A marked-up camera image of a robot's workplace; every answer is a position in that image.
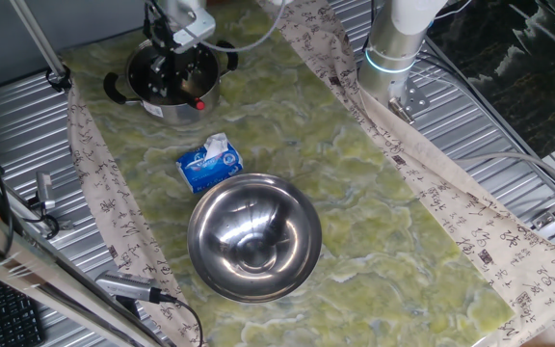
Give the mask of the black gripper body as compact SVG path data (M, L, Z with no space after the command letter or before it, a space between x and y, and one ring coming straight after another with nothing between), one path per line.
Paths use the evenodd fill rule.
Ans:
M158 4L145 4L144 11L144 35L150 40L157 54L164 58L166 63L175 66L175 49L180 44L172 38L173 31L168 16Z

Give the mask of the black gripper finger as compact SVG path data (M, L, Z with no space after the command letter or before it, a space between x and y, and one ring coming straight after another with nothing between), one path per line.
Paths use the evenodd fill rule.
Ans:
M148 86L153 93L166 95L168 93L168 86L165 82L166 73L163 71L163 64L166 61L164 56L156 56L149 66L149 83Z
M196 86L193 81L196 61L194 59L176 57L174 66L175 88L180 93L188 93L191 96L197 96Z

